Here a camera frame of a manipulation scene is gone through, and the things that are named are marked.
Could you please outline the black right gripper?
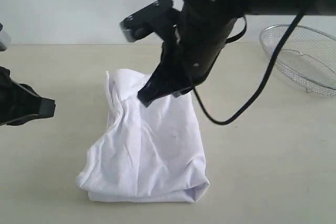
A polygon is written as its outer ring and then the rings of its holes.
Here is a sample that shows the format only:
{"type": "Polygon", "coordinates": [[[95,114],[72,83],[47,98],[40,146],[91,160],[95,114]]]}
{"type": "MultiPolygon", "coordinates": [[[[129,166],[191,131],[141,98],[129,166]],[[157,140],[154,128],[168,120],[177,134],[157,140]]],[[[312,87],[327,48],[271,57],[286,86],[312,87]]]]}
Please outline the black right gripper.
{"type": "Polygon", "coordinates": [[[160,63],[138,92],[146,107],[168,95],[186,94],[203,83],[226,44],[226,34],[183,34],[178,41],[175,33],[169,32],[162,40],[160,63]]]}

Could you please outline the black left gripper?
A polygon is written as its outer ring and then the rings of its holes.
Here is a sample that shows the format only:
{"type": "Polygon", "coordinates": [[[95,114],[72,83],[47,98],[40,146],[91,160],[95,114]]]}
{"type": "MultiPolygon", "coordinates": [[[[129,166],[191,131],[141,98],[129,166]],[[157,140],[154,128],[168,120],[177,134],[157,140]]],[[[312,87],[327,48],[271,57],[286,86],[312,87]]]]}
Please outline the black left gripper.
{"type": "Polygon", "coordinates": [[[41,97],[27,84],[14,82],[10,70],[1,67],[1,126],[52,118],[55,109],[55,100],[41,97]]]}

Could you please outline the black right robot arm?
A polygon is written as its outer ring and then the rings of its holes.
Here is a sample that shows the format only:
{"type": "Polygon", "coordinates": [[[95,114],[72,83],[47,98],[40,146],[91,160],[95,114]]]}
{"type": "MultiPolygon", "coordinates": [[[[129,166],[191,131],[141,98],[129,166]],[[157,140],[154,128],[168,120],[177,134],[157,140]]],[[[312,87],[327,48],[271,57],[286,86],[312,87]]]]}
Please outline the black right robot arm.
{"type": "MultiPolygon", "coordinates": [[[[142,10],[143,21],[167,32],[159,65],[138,92],[149,106],[156,99],[187,93],[209,75],[237,19],[245,15],[296,15],[310,0],[183,0],[181,11],[170,0],[142,10]]],[[[318,0],[309,15],[334,15],[335,0],[318,0]]]]}

